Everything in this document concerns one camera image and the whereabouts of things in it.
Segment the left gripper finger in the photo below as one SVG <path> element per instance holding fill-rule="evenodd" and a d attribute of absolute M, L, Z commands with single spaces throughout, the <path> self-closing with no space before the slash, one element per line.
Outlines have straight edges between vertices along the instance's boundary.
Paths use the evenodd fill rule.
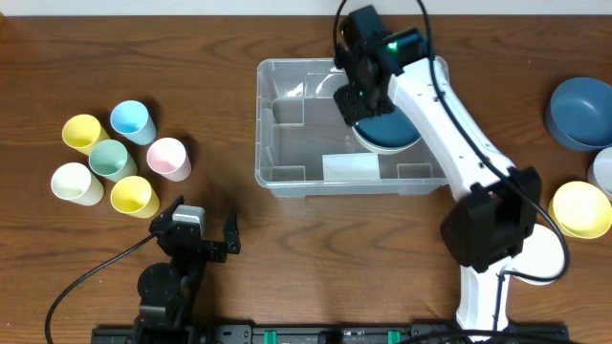
<path fill-rule="evenodd" d="M 168 208 L 163 210 L 151 221 L 152 227 L 170 227 L 173 224 L 172 215 L 174 211 L 185 202 L 183 195 L 179 196 Z"/>
<path fill-rule="evenodd" d="M 235 206 L 230 209 L 222 233 L 227 253 L 239 254 L 241 251 L 241 241 L 237 222 L 237 208 Z"/>

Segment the dark blue bowl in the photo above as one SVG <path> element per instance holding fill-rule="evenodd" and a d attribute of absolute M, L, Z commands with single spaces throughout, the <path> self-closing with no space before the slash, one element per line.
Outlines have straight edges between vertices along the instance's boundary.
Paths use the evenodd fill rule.
<path fill-rule="evenodd" d="M 611 146 L 611 86 L 591 77 L 563 81 L 552 93 L 544 122 L 553 139 L 575 151 Z"/>
<path fill-rule="evenodd" d="M 364 118 L 354 128 L 368 142 L 382 148 L 403 148 L 417 142 L 421 135 L 398 107 L 392 113 Z"/>

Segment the beige large bowl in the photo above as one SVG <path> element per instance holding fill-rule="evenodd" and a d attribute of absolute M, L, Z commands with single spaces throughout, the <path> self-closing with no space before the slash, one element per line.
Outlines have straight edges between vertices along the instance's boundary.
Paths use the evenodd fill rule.
<path fill-rule="evenodd" d="M 362 145 L 368 151 L 379 154 L 379 155 L 399 154 L 407 150 L 408 148 L 412 147 L 413 145 L 415 145 L 417 142 L 419 142 L 422 139 L 421 137 L 419 137 L 413 142 L 411 142 L 410 144 L 400 146 L 400 147 L 383 147 L 383 146 L 374 144 L 369 140 L 366 140 L 364 136 L 362 136 L 355 127 L 352 128 L 352 132 L 360 145 Z"/>

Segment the clear plastic storage bin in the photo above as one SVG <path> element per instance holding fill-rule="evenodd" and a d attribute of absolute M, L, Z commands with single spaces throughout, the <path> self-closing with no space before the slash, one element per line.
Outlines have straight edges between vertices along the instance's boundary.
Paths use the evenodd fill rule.
<path fill-rule="evenodd" d="M 356 140 L 333 100 L 345 85 L 330 58 L 267 59 L 257 68 L 254 174 L 277 198 L 351 194 L 428 194 L 447 179 L 423 140 L 379 155 L 377 181 L 326 182 L 322 156 L 372 153 Z"/>

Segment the yellow small bowl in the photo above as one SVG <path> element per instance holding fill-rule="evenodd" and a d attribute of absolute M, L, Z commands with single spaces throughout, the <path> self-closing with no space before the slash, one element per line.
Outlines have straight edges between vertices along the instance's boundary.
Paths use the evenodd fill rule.
<path fill-rule="evenodd" d="M 595 239 L 611 227 L 611 203 L 590 183 L 563 184 L 550 201 L 548 212 L 569 237 Z"/>

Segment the white small bowl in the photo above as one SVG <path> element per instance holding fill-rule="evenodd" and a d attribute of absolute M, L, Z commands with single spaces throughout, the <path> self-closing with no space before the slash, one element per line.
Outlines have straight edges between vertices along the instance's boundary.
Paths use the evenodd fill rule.
<path fill-rule="evenodd" d="M 523 242 L 522 251 L 508 264 L 514 272 L 534 277 L 554 277 L 561 271 L 564 254 L 553 230 L 536 224 L 531 236 Z"/>

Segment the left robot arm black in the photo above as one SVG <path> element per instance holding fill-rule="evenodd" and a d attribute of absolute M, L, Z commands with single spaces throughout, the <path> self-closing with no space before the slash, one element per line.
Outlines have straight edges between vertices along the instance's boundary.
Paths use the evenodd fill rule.
<path fill-rule="evenodd" d="M 205 268 L 238 254 L 241 242 L 234 211 L 224 223 L 221 241 L 203 238 L 205 219 L 203 208 L 186 205 L 180 196 L 152 220 L 149 232 L 170 261 L 149 266 L 139 277 L 135 343 L 210 341 L 209 330 L 192 319 Z"/>

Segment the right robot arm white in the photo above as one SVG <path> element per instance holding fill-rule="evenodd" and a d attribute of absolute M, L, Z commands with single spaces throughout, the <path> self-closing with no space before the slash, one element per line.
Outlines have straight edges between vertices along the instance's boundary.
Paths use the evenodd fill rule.
<path fill-rule="evenodd" d="M 337 18 L 334 63 L 348 82 L 334 93 L 345 123 L 375 152 L 404 148 L 397 123 L 427 144 L 456 201 L 441 232 L 461 267 L 457 337 L 491 343 L 510 334 L 510 262 L 534 231 L 541 178 L 492 147 L 451 89 L 430 30 L 390 31 L 367 6 Z"/>

